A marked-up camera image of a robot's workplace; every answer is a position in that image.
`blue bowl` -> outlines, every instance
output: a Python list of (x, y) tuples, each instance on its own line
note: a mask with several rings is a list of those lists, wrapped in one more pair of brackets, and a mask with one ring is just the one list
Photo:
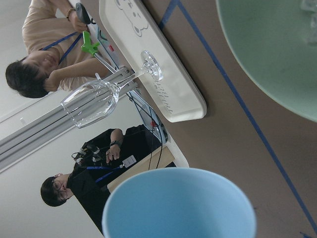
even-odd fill
[(166, 168), (133, 176), (109, 197), (106, 238), (254, 238), (256, 217), (245, 194), (215, 173)]

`light green plate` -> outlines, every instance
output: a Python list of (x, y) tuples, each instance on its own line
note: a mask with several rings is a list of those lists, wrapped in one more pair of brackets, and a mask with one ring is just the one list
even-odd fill
[(273, 100), (317, 121), (317, 44), (300, 0), (217, 0), (227, 42), (241, 67)]

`green handle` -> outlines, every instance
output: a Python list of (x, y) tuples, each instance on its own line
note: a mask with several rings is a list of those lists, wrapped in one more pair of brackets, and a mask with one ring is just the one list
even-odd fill
[(98, 52), (99, 42), (92, 45), (90, 40), (90, 34), (87, 31), (83, 32), (83, 39), (84, 44), (81, 46), (81, 50), (83, 52), (91, 53), (91, 55), (94, 56), (94, 54)]

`beige t-shirt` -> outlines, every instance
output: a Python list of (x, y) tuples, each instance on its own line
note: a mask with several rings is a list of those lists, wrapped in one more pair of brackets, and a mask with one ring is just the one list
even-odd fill
[[(56, 10), (57, 8), (48, 0), (32, 0), (22, 27), (22, 37), (28, 54), (75, 32), (66, 18), (56, 18)], [(64, 55), (77, 36), (78, 34), (75, 34), (54, 46), (58, 49), (60, 56)], [(64, 68), (91, 58), (91, 54), (81, 50), (83, 43), (81, 38), (58, 68)], [(65, 91), (72, 91), (91, 80), (95, 79), (88, 77), (65, 78), (60, 82), (60, 87)]]

